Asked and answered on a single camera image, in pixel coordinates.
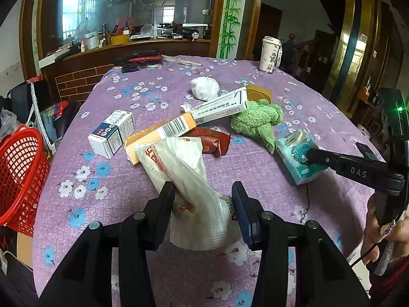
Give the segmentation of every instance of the red snack wrapper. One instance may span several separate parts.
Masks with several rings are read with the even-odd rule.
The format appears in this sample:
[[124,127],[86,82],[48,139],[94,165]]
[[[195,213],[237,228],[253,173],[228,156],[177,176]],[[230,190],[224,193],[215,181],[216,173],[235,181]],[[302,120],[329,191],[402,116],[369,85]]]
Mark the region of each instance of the red snack wrapper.
[[183,136],[200,137],[204,154],[215,153],[216,156],[224,156],[230,145],[230,135],[203,127],[196,127]]

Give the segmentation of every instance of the barcode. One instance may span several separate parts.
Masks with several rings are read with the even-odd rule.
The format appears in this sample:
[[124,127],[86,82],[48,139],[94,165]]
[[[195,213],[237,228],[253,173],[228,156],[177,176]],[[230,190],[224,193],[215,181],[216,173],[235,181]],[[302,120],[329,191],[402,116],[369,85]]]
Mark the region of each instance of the barcode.
[[189,131],[184,117],[178,117],[163,125],[161,131],[166,137],[177,137]]

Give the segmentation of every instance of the paper bag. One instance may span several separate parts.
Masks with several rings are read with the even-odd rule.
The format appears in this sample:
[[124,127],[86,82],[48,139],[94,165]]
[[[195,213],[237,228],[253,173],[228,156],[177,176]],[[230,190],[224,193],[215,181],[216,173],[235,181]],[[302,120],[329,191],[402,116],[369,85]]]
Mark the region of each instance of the paper bag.
[[190,250],[232,245],[241,237],[232,199],[207,183],[202,141],[168,137],[152,145],[135,145],[135,153],[160,193],[165,181],[178,192],[173,202],[170,241]]

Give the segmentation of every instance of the white ball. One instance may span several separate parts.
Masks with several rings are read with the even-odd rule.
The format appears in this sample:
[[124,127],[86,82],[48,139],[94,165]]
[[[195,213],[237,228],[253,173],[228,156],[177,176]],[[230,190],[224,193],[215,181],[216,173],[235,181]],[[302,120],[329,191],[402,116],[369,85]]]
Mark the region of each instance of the white ball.
[[212,100],[218,97],[219,83],[211,77],[197,77],[190,81],[193,95],[199,100]]

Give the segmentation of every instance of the glass window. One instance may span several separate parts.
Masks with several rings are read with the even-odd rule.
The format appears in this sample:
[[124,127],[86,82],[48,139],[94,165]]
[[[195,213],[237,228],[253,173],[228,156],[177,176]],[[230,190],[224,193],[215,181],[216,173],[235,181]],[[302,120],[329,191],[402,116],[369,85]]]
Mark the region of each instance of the glass window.
[[108,30],[116,25],[124,28],[156,23],[206,23],[210,24],[204,9],[211,8],[211,0],[60,0],[56,22],[58,36],[64,42],[82,40],[89,32]]

